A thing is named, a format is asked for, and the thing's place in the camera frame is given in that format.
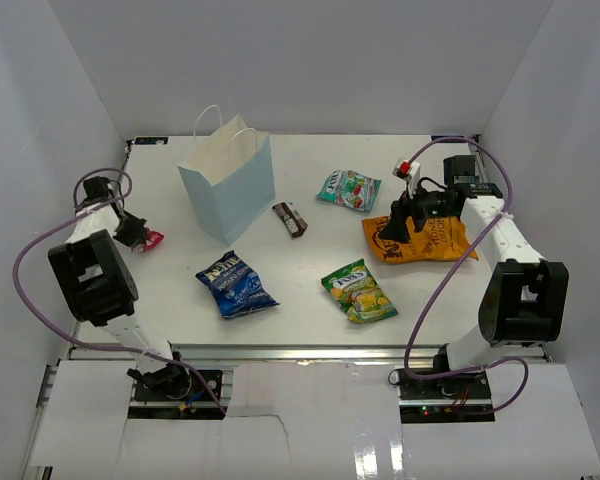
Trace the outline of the small red snack packet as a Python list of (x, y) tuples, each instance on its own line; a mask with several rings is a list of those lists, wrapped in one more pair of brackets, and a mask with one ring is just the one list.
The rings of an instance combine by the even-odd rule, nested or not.
[(140, 252), (148, 252), (156, 248), (164, 240), (164, 235), (155, 230), (146, 230), (144, 240), (139, 245)]

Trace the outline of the brown chocolate bar wrapper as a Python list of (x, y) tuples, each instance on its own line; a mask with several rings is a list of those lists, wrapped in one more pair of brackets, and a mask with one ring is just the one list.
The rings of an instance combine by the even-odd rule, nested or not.
[(277, 203), (272, 206), (272, 210), (285, 224), (292, 238), (299, 238), (304, 235), (308, 224), (291, 202)]

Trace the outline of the blue Kettle chips bag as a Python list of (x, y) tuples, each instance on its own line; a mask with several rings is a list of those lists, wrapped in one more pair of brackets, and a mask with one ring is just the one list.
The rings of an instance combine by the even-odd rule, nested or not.
[(212, 294), (225, 320), (277, 307), (279, 303), (264, 289), (258, 273), (234, 251), (225, 253), (196, 278)]

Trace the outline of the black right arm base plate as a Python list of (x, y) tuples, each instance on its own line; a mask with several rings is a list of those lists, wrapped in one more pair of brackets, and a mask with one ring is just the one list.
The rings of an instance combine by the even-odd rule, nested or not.
[(390, 385), (399, 389), (403, 400), (490, 400), (491, 389), (485, 373), (461, 374), (435, 380), (416, 380), (404, 369), (388, 375)]

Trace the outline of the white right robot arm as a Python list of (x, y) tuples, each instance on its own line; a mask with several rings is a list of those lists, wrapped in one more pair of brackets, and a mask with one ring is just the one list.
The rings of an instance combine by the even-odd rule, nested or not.
[(456, 219), (473, 236), (471, 247), (482, 251), (491, 269), (477, 325), (443, 346), (426, 375), (433, 390), (446, 399), (466, 389), (466, 373), (487, 368), (519, 348), (555, 341), (569, 282), (566, 266), (545, 259), (530, 245), (509, 216), (500, 188), (481, 181), (470, 161), (468, 155), (444, 159), (444, 182), (429, 191), (419, 163), (399, 160), (393, 174), (406, 187), (378, 235), (406, 244), (427, 221)]

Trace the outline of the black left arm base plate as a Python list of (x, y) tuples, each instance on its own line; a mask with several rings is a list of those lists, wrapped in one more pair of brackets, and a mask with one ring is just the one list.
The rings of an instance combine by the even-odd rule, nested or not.
[[(200, 374), (207, 382), (214, 395), (220, 399), (223, 385), (222, 371), (200, 370)], [(192, 373), (189, 373), (189, 377), (189, 381), (183, 380), (180, 382), (170, 380), (166, 383), (164, 389), (150, 389), (142, 383), (136, 383), (132, 398), (137, 402), (212, 402), (211, 395), (202, 385), (201, 381)]]

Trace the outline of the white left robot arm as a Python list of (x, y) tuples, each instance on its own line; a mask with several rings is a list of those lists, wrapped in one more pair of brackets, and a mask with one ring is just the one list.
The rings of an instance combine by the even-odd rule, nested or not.
[(170, 342), (136, 316), (138, 289), (117, 248), (145, 252), (162, 236), (148, 229), (145, 219), (127, 212), (122, 202), (104, 204), (116, 193), (114, 181), (94, 176), (82, 185), (85, 198), (76, 212), (89, 215), (77, 222), (65, 243), (48, 252), (69, 310), (78, 321), (136, 350), (137, 367), (129, 376), (155, 394), (180, 399), (191, 389), (191, 374), (173, 363), (180, 355)]

